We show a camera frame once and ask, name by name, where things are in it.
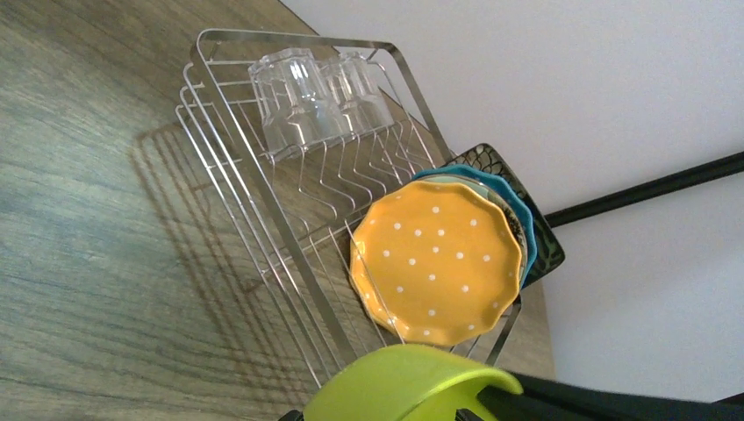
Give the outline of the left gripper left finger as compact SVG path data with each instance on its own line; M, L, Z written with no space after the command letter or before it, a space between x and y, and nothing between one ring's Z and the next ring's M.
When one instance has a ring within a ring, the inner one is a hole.
M304 415L300 410L289 410L278 421L304 421Z

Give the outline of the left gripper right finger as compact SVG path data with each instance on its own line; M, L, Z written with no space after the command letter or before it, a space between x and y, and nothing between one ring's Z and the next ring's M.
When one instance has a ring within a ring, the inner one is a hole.
M461 408L458 409L455 412L455 421L483 421L477 414L475 414L473 411Z

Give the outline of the yellow-green small bowl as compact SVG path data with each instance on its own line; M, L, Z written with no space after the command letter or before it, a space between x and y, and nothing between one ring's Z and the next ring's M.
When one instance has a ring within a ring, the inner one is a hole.
M499 368L423 345L394 345L362 356L304 406L306 420L454 420L458 410L496 417L477 395L488 387L524 393Z

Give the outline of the orange plate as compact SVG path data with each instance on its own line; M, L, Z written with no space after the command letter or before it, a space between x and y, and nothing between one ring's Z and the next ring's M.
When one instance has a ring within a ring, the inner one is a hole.
M461 183L415 181L372 203L354 229L349 281L403 341L455 346L512 305L522 257L494 203Z

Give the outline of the black floral square plate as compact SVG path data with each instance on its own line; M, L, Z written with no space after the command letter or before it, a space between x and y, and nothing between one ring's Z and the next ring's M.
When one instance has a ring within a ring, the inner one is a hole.
M445 166L455 164L469 165L483 172L501 176L532 212L538 254L526 276L524 287L537 282L564 262L566 257L564 250L546 218L529 195L524 184L516 176L516 173L493 146L487 143L478 144L444 163Z

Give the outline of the light blue floral plate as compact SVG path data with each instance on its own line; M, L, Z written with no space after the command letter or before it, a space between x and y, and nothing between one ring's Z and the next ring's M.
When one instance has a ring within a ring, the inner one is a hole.
M520 262L519 275L522 276L526 273L526 265L528 259L528 247L526 242L526 234L519 222L517 214L512 207L493 189L487 187L481 182L471 180L467 177L460 175L427 175L422 178L423 181L427 182L440 182L440 183L461 183L474 190L477 194L482 196L484 199L494 203L505 215L511 235L517 240L521 252L522 258Z

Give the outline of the metal wire dish rack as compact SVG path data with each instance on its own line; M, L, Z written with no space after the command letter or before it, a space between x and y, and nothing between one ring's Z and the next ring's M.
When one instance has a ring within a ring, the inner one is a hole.
M321 61L357 52L395 120L295 157L267 154L248 68L285 48ZM260 284L269 341L322 384L363 355L405 344L367 312L349 281L354 229L380 198L453 155L401 53L390 43L235 29L201 31L183 69L177 116ZM519 314L519 294L489 332L439 349L494 364Z

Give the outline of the clear plastic glass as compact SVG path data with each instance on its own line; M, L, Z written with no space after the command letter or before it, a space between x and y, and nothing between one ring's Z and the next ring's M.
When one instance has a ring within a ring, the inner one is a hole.
M248 68L258 100L267 154L276 161L351 136L340 107L308 48L267 54Z
M395 123L361 54L339 54L321 61L319 69L351 133L364 135Z

